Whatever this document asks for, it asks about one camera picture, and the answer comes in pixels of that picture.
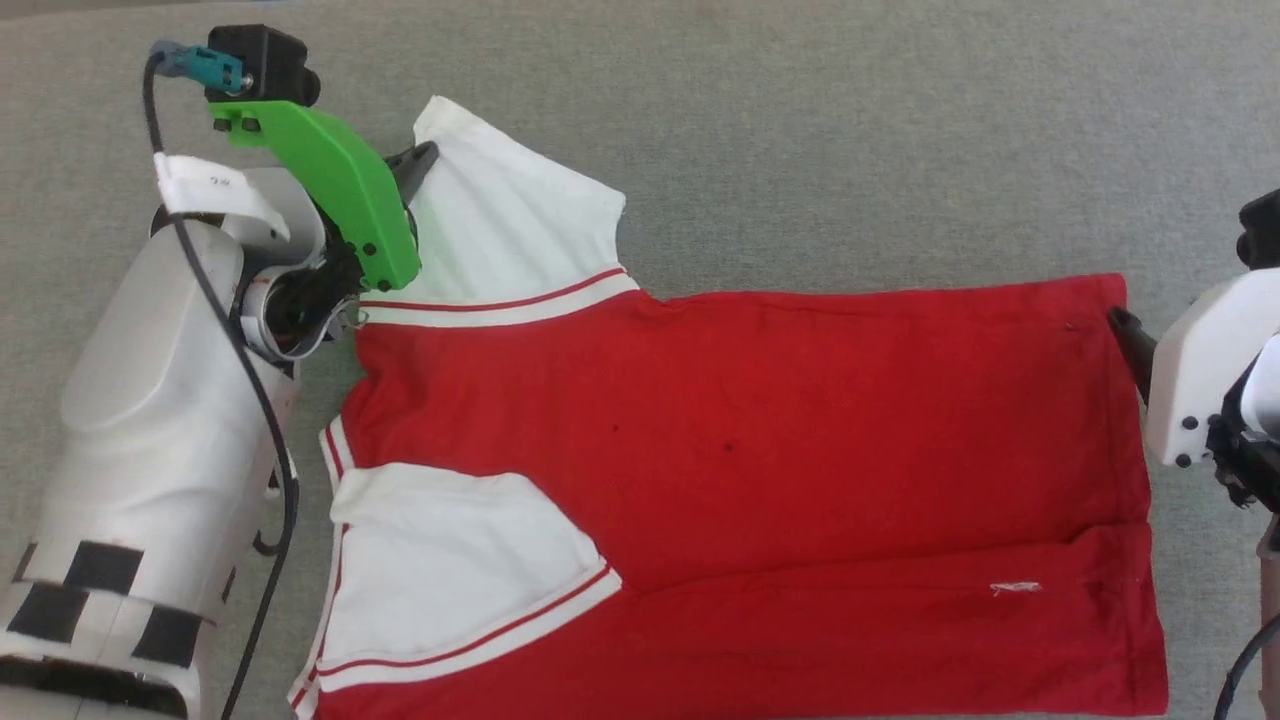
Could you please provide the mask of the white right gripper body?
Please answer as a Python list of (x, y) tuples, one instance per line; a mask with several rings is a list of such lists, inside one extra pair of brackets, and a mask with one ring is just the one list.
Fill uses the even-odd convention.
[(1280, 268), (1211, 287), (1170, 325), (1155, 348), (1144, 424), (1158, 462), (1204, 456), (1210, 416), (1279, 333)]

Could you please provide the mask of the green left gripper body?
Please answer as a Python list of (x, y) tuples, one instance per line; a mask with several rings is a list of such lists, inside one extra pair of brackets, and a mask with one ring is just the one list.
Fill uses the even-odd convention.
[(230, 143), (265, 147), (358, 259), (367, 290), (402, 290), (422, 268), (416, 223), (384, 158), (343, 120), (289, 101), (211, 102)]

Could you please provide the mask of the red white sports jersey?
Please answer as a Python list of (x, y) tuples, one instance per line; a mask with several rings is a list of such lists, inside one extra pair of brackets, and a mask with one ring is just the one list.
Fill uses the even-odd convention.
[(413, 135), (296, 720), (1169, 710), (1123, 275), (655, 299), (620, 191), (447, 97)]

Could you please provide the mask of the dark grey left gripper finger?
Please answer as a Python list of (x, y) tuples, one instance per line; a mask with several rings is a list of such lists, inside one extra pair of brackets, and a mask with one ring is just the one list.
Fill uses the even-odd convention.
[(408, 206), (426, 174), (439, 158), (439, 147), (434, 141), (424, 141), (402, 152), (384, 158), (396, 182), (399, 200)]

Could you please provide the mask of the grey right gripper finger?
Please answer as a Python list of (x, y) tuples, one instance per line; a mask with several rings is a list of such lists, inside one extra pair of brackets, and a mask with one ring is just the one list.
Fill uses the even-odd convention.
[(1143, 405), (1149, 405), (1155, 350), (1158, 341), (1146, 331), (1142, 320), (1125, 307), (1111, 307), (1107, 311), (1107, 322)]

